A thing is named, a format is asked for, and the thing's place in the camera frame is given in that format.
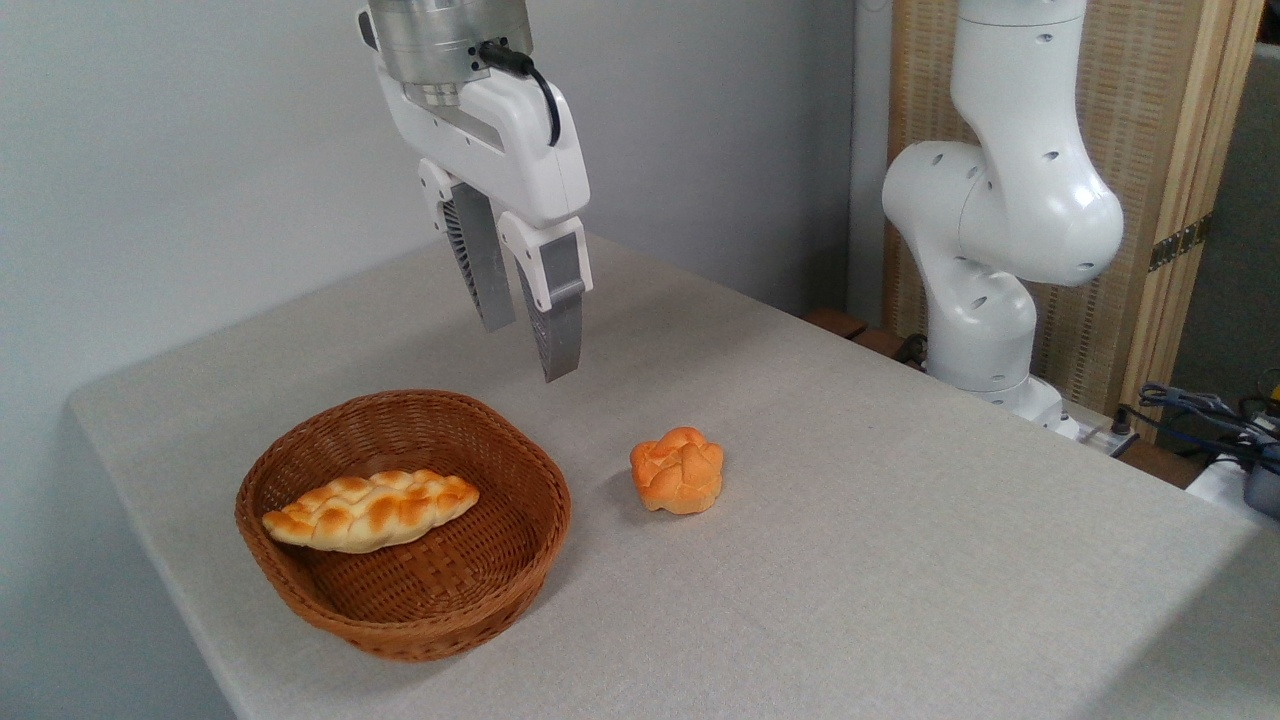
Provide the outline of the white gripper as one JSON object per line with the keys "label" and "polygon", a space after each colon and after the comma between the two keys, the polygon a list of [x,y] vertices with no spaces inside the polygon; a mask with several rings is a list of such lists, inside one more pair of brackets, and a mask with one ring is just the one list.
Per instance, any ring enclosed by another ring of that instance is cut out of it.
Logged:
{"label": "white gripper", "polygon": [[576,218],[590,187],[563,95],[506,40],[462,46],[463,68],[488,74],[457,85],[453,105],[399,82],[384,56],[378,78],[397,129],[421,156],[431,225],[454,254],[485,331],[515,322],[502,241],[518,264],[545,382],[570,374],[579,368],[593,275]]}

